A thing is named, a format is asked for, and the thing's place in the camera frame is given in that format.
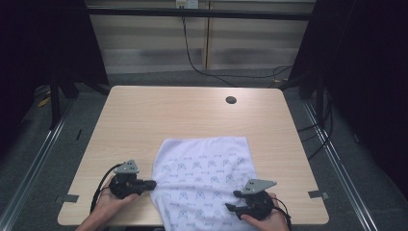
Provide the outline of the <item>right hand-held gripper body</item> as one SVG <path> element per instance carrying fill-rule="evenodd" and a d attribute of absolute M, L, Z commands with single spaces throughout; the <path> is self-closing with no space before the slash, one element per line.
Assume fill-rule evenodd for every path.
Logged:
<path fill-rule="evenodd" d="M 274 203 L 266 189 L 276 186 L 275 181 L 250 179 L 241 189 L 245 207 L 248 208 L 242 215 L 249 215 L 257 220 L 265 219 L 272 211 Z"/>

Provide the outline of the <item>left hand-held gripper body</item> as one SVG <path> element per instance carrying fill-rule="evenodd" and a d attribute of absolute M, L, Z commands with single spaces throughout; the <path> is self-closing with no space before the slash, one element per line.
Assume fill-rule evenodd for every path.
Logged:
<path fill-rule="evenodd" d="M 124 199 L 130 194 L 141 195 L 144 192 L 143 181 L 138 179 L 139 168 L 134 160 L 129 160 L 114 170 L 115 176 L 111 180 L 109 188 L 111 193 Z"/>

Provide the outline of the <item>white patterned towel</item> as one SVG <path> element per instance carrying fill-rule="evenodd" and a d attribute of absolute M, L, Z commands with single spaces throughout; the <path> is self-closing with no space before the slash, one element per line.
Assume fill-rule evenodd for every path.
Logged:
<path fill-rule="evenodd" d="M 150 194 L 165 231 L 255 231 L 228 211 L 233 195 L 257 177 L 245 137 L 166 139 L 152 169 Z"/>

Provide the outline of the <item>person's left hand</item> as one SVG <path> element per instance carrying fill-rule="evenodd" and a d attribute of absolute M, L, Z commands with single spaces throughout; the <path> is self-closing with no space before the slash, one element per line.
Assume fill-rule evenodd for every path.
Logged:
<path fill-rule="evenodd" d="M 107 223 L 123 208 L 131 205 L 140 197 L 138 194 L 133 193 L 123 199 L 119 199 L 111 192 L 110 182 L 111 180 L 108 180 L 101 190 L 95 208 L 90 214 L 92 219 L 100 224 Z"/>

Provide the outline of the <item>person's right hand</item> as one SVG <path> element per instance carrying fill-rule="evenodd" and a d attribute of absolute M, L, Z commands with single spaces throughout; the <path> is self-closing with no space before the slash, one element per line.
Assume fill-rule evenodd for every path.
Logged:
<path fill-rule="evenodd" d="M 259 231 L 290 231 L 285 216 L 277 210 L 272 210 L 263 220 L 257 220 L 249 215 L 241 215 L 241 219 Z"/>

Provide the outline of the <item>grey tape strip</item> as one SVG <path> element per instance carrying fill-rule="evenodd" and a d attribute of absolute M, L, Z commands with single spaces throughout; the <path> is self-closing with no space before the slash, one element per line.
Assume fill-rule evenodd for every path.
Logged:
<path fill-rule="evenodd" d="M 329 194 L 327 192 L 321 191 L 310 191 L 308 192 L 310 198 L 322 198 L 323 200 L 329 198 Z"/>
<path fill-rule="evenodd" d="M 60 203 L 60 204 L 63 204 L 65 202 L 76 203 L 78 198 L 79 198 L 79 196 L 75 195 L 75 194 L 58 195 L 55 198 L 54 202 L 55 203 Z"/>

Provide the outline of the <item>black metal stand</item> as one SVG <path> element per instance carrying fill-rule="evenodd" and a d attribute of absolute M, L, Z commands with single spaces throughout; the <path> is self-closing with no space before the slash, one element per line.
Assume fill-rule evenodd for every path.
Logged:
<path fill-rule="evenodd" d="M 60 109 L 60 91 L 58 85 L 58 79 L 56 73 L 51 76 L 50 82 L 50 99 L 51 99 L 51 111 L 52 120 L 50 129 L 53 130 L 57 127 L 61 119 L 61 109 Z"/>
<path fill-rule="evenodd" d="M 316 102 L 316 115 L 319 126 L 322 126 L 323 123 L 323 101 L 324 101 L 323 98 L 324 98 L 324 83 L 322 77 L 319 76 Z"/>

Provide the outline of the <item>black curtain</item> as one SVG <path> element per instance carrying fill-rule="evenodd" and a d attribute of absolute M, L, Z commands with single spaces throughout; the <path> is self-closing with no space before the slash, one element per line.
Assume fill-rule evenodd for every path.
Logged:
<path fill-rule="evenodd" d="M 0 157 L 41 86 L 109 83 L 85 0 L 0 0 Z"/>
<path fill-rule="evenodd" d="M 408 0 L 316 0 L 290 79 L 327 87 L 408 199 Z"/>

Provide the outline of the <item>metal floor rail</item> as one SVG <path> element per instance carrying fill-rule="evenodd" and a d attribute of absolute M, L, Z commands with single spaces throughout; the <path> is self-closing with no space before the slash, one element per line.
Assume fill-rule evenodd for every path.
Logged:
<path fill-rule="evenodd" d="M 311 103 L 304 104 L 305 111 L 315 126 L 319 141 L 324 149 L 324 152 L 329 159 L 334 171 L 336 172 L 339 181 L 344 189 L 344 192 L 350 202 L 354 213 L 362 225 L 364 231 L 378 231 L 377 225 L 370 213 L 369 208 L 364 202 L 362 196 L 357 191 L 353 181 L 351 180 L 343 162 L 340 158 L 337 149 L 329 138 L 329 133 L 318 125 L 316 110 Z"/>
<path fill-rule="evenodd" d="M 62 112 L 61 118 L 57 121 L 56 125 L 48 131 L 47 136 L 42 143 L 38 154 L 31 165 L 27 168 L 22 182 L 19 184 L 14 196 L 5 209 L 5 212 L 0 217 L 0 231 L 12 231 L 17 217 L 19 216 L 22 207 L 24 206 L 29 193 L 31 192 L 35 181 L 37 180 L 39 173 L 49 156 L 56 140 L 58 139 L 67 116 L 71 112 L 75 99 L 69 99 L 66 104 L 66 108 Z"/>

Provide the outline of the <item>black horizontal frame bar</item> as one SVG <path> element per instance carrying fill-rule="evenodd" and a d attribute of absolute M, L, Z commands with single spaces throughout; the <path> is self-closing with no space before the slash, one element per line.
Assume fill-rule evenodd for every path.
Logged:
<path fill-rule="evenodd" d="M 88 7 L 88 14 L 98 15 L 131 15 L 131 16 L 175 16 L 175 17 L 204 17 L 204 18 L 237 18 L 237 19 L 266 19 L 266 20 L 294 20 L 308 21 L 311 13 L 275 13 L 275 12 L 246 12 L 222 10 L 186 10 L 186 9 L 146 9 L 146 8 L 108 8 Z"/>

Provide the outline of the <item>white wall socket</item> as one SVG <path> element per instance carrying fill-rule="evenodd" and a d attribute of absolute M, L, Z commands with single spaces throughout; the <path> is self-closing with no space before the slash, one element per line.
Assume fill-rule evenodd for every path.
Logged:
<path fill-rule="evenodd" d="M 198 0 L 175 0 L 177 9 L 192 9 L 197 10 L 199 8 Z"/>

